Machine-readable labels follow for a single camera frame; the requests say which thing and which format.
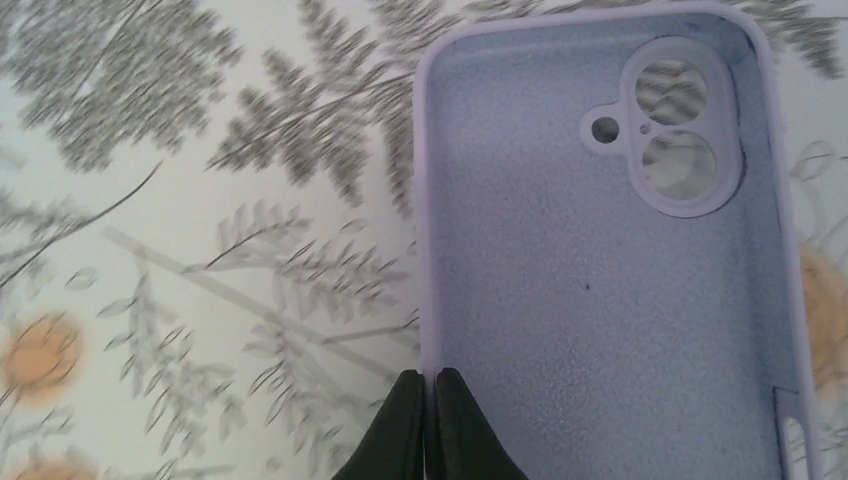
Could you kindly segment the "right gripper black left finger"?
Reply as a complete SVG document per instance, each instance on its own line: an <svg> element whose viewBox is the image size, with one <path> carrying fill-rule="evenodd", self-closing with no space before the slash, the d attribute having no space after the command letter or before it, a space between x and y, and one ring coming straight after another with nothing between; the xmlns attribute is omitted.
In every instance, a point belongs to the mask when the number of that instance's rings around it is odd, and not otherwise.
<svg viewBox="0 0 848 480"><path fill-rule="evenodd" d="M425 380L401 372L360 444L334 480L422 480Z"/></svg>

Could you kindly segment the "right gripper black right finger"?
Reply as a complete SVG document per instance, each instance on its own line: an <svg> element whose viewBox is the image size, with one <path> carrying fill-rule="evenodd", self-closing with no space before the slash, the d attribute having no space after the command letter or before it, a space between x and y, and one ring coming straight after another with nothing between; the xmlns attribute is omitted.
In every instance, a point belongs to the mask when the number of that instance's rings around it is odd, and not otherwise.
<svg viewBox="0 0 848 480"><path fill-rule="evenodd" d="M442 479L525 480L499 441L460 372L445 368L435 380L436 472Z"/></svg>

